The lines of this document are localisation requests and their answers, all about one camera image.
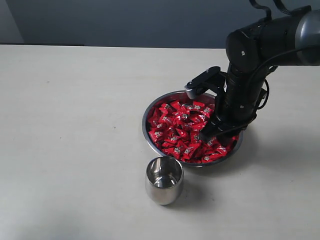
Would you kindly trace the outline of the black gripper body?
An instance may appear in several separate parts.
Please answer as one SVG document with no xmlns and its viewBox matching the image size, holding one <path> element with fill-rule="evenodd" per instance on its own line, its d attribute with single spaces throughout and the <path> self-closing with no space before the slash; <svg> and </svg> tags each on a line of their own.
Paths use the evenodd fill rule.
<svg viewBox="0 0 320 240">
<path fill-rule="evenodd" d="M 262 88 L 267 68 L 258 67 L 246 73 L 230 64 L 227 72 L 220 71 L 220 75 L 212 116 L 219 117 L 226 129 L 245 129 L 256 118 L 259 104 L 267 94 Z"/>
</svg>

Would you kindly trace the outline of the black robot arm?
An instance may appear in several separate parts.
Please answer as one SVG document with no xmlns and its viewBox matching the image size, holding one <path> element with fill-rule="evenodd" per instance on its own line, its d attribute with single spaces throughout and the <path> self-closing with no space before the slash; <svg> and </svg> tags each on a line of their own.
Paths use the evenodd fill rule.
<svg viewBox="0 0 320 240">
<path fill-rule="evenodd" d="M 216 93 L 215 109 L 200 139 L 233 137 L 257 116 L 269 98 L 267 76 L 280 66 L 320 64 L 320 12 L 304 6 L 285 17 L 258 21 L 230 33 L 229 66 L 204 82 Z"/>
</svg>

